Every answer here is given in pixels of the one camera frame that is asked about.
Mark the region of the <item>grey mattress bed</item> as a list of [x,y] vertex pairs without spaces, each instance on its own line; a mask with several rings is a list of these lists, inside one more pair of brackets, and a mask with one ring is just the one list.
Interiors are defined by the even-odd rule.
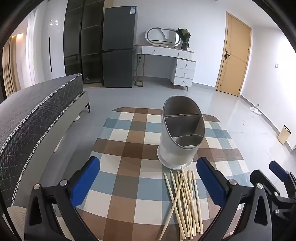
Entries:
[[1,197],[6,208],[28,206],[54,149],[88,104],[80,73],[32,85],[1,103]]

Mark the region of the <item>white paper on floor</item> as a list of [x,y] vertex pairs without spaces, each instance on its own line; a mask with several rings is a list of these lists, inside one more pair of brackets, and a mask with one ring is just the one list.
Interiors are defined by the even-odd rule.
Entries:
[[255,107],[250,107],[250,110],[257,115],[262,115],[262,113]]

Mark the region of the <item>white wardrobe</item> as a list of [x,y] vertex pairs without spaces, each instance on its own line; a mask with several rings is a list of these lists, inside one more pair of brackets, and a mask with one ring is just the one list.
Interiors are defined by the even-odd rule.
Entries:
[[64,23],[67,1],[42,1],[35,11],[34,65],[37,83],[65,76]]

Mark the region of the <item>black glass cabinet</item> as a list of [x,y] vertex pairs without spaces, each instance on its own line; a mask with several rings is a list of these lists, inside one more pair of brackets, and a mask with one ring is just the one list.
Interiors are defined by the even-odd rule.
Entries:
[[81,73],[84,84],[102,83],[104,1],[68,1],[64,22],[66,75]]

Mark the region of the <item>checkered table cloth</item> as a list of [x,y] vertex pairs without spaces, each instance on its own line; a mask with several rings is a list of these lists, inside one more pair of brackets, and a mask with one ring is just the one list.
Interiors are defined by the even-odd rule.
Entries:
[[[171,208],[164,180],[170,170],[157,156],[162,110],[117,108],[106,119],[91,156],[100,171],[78,212],[99,240],[157,240]],[[219,207],[211,200],[196,172],[196,161],[206,157],[227,179],[252,186],[250,172],[220,120],[203,114],[205,138],[194,162],[202,222],[206,230]]]

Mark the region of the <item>dark grey refrigerator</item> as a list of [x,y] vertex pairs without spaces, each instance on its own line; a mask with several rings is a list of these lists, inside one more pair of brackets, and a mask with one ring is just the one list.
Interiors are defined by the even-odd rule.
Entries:
[[136,6],[105,9],[102,67],[106,88],[132,87],[136,32]]

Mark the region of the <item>yellow wooden door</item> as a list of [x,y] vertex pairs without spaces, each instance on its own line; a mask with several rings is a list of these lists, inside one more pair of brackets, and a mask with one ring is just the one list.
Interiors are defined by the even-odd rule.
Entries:
[[245,79],[251,48],[251,28],[226,13],[225,40],[216,90],[239,96]]

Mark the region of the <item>oval vanity mirror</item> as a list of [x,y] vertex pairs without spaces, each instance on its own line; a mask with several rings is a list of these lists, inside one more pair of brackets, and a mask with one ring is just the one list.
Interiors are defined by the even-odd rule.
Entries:
[[181,38],[177,30],[153,27],[145,32],[146,41],[155,46],[177,47]]

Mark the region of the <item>grey utensil holder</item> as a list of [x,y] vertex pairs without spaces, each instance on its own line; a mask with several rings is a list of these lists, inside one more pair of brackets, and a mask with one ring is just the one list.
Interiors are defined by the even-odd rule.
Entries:
[[159,161],[172,170],[186,168],[204,137],[204,118],[196,102],[187,96],[169,97],[163,106]]

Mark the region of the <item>white dressing table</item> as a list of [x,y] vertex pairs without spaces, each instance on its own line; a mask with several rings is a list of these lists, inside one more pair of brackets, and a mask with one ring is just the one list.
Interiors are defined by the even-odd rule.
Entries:
[[193,84],[196,61],[193,60],[194,52],[172,47],[153,45],[136,45],[137,66],[135,70],[135,85],[143,87],[145,76],[145,59],[147,56],[161,57],[168,63],[170,70],[169,80],[173,87],[181,86],[189,89]]

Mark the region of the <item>beige curtain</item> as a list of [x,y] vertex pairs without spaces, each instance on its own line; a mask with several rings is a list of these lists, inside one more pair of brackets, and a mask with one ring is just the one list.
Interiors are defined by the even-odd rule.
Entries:
[[10,36],[3,47],[2,67],[6,96],[21,90],[16,62],[16,35]]

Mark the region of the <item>beige waste bin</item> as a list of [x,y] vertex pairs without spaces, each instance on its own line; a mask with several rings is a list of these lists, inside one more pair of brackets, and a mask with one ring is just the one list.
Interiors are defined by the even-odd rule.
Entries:
[[291,134],[291,131],[289,130],[289,128],[286,125],[283,125],[282,130],[278,134],[277,139],[281,144],[285,144],[290,134]]

